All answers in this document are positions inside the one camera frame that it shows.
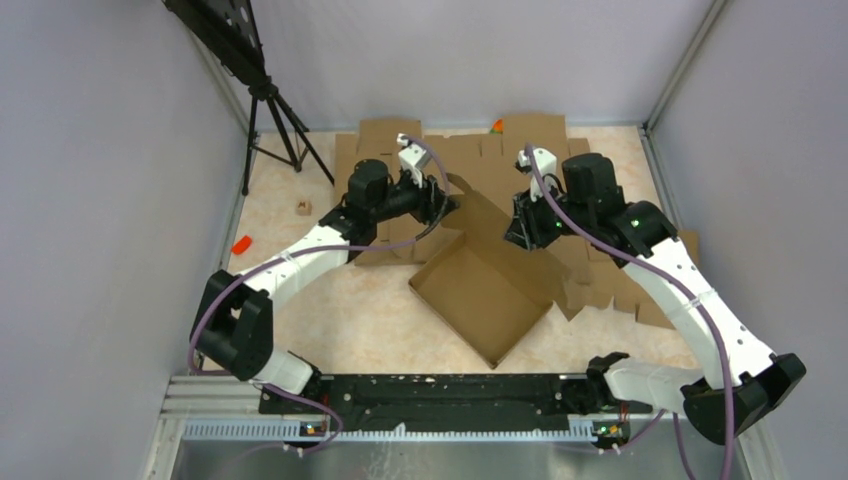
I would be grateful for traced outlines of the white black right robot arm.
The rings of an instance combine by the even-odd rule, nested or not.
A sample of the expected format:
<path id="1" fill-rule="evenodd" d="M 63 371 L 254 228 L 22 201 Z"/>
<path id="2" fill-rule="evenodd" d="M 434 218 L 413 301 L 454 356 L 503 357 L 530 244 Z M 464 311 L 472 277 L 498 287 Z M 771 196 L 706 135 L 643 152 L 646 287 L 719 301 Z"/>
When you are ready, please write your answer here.
<path id="1" fill-rule="evenodd" d="M 806 375 L 798 355 L 775 352 L 739 320 L 658 206 L 626 200 L 609 158 L 562 161 L 528 147 L 515 167 L 530 185 L 513 198 L 505 239 L 530 251 L 565 236 L 585 239 L 652 299 L 698 363 L 683 369 L 621 353 L 595 358 L 586 385 L 594 409 L 648 404 L 685 415 L 704 438 L 725 445 L 779 407 Z"/>

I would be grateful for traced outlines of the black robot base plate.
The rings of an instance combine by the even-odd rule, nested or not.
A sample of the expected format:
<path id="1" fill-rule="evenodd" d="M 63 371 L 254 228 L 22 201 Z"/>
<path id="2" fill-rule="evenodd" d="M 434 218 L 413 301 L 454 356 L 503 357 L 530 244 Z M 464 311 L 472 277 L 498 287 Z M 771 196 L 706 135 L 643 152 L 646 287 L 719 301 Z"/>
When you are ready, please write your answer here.
<path id="1" fill-rule="evenodd" d="M 583 374 L 323 375 L 303 397 L 335 411 L 347 432 L 558 431 L 572 415 L 648 414 L 601 396 Z"/>

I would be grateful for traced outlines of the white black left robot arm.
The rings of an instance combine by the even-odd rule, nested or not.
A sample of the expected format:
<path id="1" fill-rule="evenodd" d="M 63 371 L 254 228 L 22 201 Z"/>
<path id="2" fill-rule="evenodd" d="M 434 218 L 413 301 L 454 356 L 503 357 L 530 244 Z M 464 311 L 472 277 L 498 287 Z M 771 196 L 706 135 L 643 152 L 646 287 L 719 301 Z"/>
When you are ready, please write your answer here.
<path id="1" fill-rule="evenodd" d="M 274 343 L 274 311 L 323 274 L 379 251 L 379 224 L 411 216 L 435 227 L 457 202 L 433 176 L 410 170 L 392 179 L 376 159 L 359 162 L 342 199 L 291 247 L 251 269 L 214 273 L 205 286 L 189 341 L 202 354 L 244 382 L 272 385 L 297 413 L 319 404 L 317 368 Z"/>

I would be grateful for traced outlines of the brown cardboard box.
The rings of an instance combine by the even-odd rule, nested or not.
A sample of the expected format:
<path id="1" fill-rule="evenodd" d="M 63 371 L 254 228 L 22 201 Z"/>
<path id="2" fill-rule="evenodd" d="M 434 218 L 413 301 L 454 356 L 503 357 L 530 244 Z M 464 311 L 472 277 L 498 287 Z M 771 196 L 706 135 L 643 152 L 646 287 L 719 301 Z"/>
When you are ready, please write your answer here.
<path id="1" fill-rule="evenodd" d="M 490 368 L 496 368 L 552 309 L 572 320 L 570 269 L 545 249 L 505 240 L 511 218 L 462 177 L 451 174 L 458 207 L 441 222 L 457 237 L 408 282 L 412 292 Z"/>

